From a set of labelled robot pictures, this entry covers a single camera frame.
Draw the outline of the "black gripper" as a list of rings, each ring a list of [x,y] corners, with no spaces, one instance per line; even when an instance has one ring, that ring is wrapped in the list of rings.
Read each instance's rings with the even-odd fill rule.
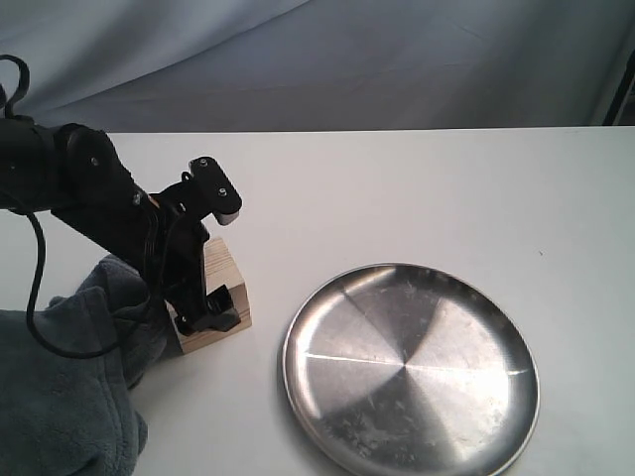
[[[180,334],[228,332],[234,303],[226,285],[208,291],[202,257],[208,206],[194,178],[149,194],[132,178],[86,179],[52,215],[139,272],[172,305]]]

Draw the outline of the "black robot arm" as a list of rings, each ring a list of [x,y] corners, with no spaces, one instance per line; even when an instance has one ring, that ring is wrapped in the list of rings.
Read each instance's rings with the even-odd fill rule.
[[[242,199],[211,157],[190,161],[181,179],[158,193],[135,183],[103,131],[78,124],[44,128],[26,119],[1,122],[1,206],[49,211],[118,257],[176,311],[189,336],[227,332],[240,322],[227,286],[206,287],[202,221],[221,225]]]

